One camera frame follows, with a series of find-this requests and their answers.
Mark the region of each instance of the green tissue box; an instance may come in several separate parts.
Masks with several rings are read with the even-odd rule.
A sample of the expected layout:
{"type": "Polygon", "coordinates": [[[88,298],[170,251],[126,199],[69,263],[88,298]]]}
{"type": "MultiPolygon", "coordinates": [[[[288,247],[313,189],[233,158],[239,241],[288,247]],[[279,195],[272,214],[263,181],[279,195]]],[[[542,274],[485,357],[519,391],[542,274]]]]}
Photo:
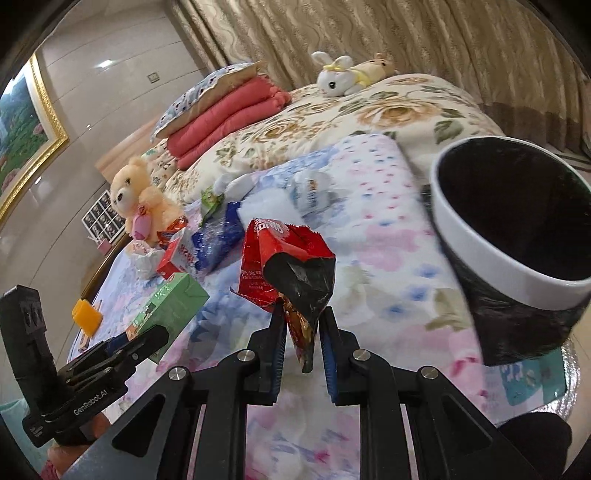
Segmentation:
{"type": "Polygon", "coordinates": [[[174,273],[158,287],[143,311],[125,331],[131,340],[153,325],[163,325],[168,331],[168,343],[150,359],[159,363],[183,329],[205,304],[209,295],[188,273],[174,273]]]}

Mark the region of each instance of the gold picture frame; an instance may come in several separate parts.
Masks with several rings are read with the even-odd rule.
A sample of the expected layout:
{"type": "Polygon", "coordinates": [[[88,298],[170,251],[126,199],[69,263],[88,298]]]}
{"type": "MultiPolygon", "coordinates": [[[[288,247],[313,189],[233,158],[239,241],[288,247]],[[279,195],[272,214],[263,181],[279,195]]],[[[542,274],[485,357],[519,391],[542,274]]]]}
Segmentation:
{"type": "Polygon", "coordinates": [[[49,100],[33,54],[0,96],[0,229],[33,180],[51,164],[67,141],[68,135],[49,100]],[[5,98],[17,94],[16,99],[5,98]]]}

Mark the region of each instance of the teddy bear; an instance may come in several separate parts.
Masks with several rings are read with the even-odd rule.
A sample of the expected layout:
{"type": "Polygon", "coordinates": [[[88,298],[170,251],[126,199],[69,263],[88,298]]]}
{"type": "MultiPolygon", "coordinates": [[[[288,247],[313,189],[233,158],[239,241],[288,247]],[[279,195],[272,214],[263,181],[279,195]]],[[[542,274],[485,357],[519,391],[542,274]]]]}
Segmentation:
{"type": "Polygon", "coordinates": [[[158,243],[158,231],[184,215],[180,205],[151,184],[147,163],[139,157],[115,174],[110,197],[114,210],[125,219],[125,231],[151,247],[158,243]]]}

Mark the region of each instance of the polka dot pillow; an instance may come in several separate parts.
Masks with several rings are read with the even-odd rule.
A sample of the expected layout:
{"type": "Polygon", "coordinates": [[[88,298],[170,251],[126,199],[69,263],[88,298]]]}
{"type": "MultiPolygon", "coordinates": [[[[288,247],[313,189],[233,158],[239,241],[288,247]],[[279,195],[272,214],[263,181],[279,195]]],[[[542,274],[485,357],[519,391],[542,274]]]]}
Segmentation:
{"type": "Polygon", "coordinates": [[[154,138],[168,138],[232,90],[258,74],[265,62],[245,62],[228,65],[207,75],[201,82],[182,94],[156,123],[154,138]]]}

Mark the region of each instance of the white plastic bag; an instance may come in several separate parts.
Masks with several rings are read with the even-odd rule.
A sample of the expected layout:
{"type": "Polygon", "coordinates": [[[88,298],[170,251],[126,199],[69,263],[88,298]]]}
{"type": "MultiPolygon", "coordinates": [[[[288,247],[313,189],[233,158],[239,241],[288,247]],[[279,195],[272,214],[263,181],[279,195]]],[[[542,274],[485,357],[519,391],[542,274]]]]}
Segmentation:
{"type": "Polygon", "coordinates": [[[265,189],[246,197],[240,204],[238,216],[244,230],[253,218],[271,218],[286,225],[305,225],[284,189],[265,189]]]}
{"type": "Polygon", "coordinates": [[[141,280],[149,280],[156,276],[156,268],[164,256],[161,248],[150,248],[143,240],[133,240],[125,247],[125,252],[141,280]]]}

